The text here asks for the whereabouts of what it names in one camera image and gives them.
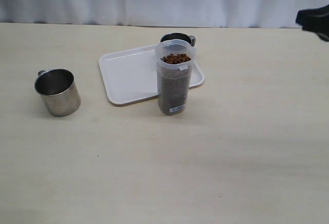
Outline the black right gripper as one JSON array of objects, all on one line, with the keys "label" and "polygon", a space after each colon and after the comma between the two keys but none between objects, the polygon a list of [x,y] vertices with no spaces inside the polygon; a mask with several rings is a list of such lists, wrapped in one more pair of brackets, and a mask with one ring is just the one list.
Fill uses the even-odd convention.
[{"label": "black right gripper", "polygon": [[328,5],[299,10],[295,22],[303,31],[314,33],[322,41],[328,41]]}]

